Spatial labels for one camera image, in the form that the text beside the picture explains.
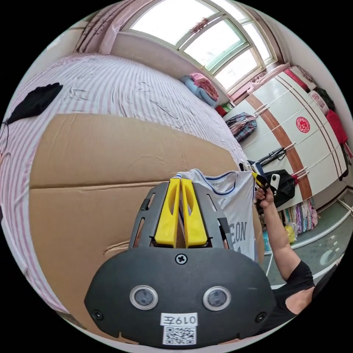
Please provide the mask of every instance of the qr code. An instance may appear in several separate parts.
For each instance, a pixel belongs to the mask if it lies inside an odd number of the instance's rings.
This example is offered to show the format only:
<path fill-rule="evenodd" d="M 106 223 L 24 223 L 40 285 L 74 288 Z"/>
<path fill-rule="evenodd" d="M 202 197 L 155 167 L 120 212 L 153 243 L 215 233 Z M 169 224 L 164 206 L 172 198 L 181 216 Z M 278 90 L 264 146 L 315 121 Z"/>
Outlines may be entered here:
<path fill-rule="evenodd" d="M 184 346 L 196 344 L 196 326 L 173 327 L 164 326 L 163 344 Z"/>

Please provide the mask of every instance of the white wardrobe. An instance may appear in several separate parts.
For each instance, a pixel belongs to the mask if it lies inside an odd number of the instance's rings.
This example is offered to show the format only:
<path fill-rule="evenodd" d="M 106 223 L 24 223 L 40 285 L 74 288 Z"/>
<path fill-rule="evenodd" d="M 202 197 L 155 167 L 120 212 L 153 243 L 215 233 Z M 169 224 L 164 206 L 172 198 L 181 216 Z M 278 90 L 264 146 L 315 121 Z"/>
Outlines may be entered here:
<path fill-rule="evenodd" d="M 239 103 L 224 120 L 242 112 L 257 116 L 257 129 L 241 143 L 249 160 L 257 161 L 278 148 L 293 146 L 282 160 L 264 167 L 265 172 L 285 169 L 301 176 L 295 197 L 279 210 L 314 196 L 346 170 L 341 147 L 326 117 L 284 72 Z"/>

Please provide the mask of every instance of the striped bedsheet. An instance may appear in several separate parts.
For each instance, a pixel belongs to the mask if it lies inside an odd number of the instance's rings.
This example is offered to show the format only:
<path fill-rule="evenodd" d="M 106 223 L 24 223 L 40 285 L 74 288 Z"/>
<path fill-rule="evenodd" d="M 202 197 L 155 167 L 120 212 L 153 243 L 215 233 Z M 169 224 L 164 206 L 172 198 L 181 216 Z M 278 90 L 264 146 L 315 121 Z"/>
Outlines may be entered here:
<path fill-rule="evenodd" d="M 0 166 L 0 202 L 27 280 L 51 308 L 67 313 L 39 266 L 28 215 L 31 165 L 41 135 L 54 115 L 93 113 L 135 117 L 171 126 L 223 147 L 237 163 L 246 157 L 223 119 L 183 83 L 115 56 L 73 54 L 60 59 L 19 85 L 5 119 L 30 91 L 55 82 L 60 82 L 63 89 L 44 113 L 9 126 L 8 145 Z M 6 136 L 4 131 L 0 148 L 4 148 Z"/>

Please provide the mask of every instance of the window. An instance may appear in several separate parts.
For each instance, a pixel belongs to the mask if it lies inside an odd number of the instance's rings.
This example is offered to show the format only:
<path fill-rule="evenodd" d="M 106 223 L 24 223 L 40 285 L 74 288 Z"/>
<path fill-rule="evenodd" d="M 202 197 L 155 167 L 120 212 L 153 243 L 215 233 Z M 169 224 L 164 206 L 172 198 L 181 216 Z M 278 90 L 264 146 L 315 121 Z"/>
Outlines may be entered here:
<path fill-rule="evenodd" d="M 180 52 L 228 94 L 277 61 L 256 20 L 231 0 L 155 0 L 123 30 Z"/>

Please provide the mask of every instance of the man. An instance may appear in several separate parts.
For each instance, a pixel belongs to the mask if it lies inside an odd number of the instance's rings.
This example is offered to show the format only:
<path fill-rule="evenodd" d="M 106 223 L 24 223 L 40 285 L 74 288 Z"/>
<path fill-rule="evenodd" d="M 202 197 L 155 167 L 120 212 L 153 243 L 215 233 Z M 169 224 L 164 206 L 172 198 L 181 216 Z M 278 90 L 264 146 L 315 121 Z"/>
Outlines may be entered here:
<path fill-rule="evenodd" d="M 333 266 L 315 285 L 309 266 L 298 257 L 289 244 L 288 235 L 276 210 L 271 190 L 267 189 L 265 193 L 259 188 L 256 198 L 261 200 L 260 206 L 264 210 L 273 257 L 286 282 L 284 286 L 273 290 L 276 307 L 263 329 L 257 333 L 259 335 L 284 324 L 306 308 L 328 282 L 337 265 Z"/>

